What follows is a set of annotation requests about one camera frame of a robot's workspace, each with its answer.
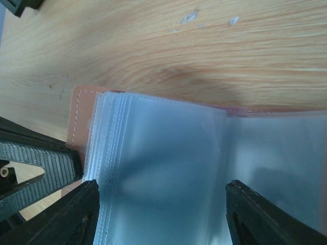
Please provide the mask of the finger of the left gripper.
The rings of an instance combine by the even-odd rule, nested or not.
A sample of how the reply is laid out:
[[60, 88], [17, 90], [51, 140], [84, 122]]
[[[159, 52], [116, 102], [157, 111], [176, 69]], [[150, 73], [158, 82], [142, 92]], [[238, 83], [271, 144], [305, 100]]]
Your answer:
[[[43, 169], [21, 183], [11, 162]], [[1, 220], [80, 180], [83, 167], [77, 151], [65, 142], [1, 118]]]

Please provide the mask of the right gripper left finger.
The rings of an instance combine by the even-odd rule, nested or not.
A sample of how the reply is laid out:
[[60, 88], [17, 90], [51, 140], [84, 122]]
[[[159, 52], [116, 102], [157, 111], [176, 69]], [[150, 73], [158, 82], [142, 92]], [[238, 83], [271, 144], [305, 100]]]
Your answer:
[[93, 244], [99, 217], [96, 180], [85, 181], [29, 221], [1, 236], [1, 244]]

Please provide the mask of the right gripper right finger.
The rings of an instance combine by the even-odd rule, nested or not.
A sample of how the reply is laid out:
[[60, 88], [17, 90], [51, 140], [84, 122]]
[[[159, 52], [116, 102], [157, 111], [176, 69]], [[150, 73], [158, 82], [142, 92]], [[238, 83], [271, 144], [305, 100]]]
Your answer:
[[233, 244], [326, 244], [326, 236], [293, 218], [239, 180], [225, 187]]

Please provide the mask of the black bin left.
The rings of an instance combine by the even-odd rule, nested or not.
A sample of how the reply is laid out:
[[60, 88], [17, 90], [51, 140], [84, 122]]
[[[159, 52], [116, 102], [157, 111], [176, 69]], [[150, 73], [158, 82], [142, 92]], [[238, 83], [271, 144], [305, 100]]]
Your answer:
[[44, 0], [1, 0], [1, 4], [13, 15], [21, 17], [25, 8], [38, 10]]

